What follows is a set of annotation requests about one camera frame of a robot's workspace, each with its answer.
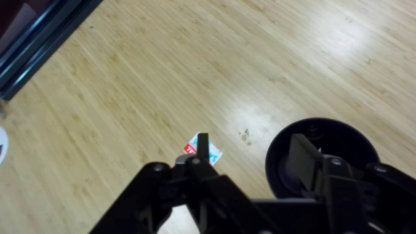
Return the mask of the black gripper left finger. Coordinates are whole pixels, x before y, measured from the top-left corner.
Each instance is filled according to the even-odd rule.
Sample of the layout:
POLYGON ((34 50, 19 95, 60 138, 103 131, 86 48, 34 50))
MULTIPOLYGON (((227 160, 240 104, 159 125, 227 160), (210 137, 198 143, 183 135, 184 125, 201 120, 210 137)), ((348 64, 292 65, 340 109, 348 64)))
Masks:
POLYGON ((202 234, 279 234, 279 228, 226 174, 219 174, 203 152, 183 168, 189 180, 184 196, 202 234))

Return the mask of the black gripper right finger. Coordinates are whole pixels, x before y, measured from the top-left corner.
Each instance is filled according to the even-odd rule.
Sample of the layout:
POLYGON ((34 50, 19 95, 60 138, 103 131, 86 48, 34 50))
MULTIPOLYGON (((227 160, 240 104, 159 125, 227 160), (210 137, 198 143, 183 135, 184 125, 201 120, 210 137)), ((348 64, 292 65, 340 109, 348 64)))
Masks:
POLYGON ((304 134, 291 139, 288 167, 327 207, 331 234, 416 234, 416 181, 371 163, 362 180, 343 157, 324 156, 304 134))

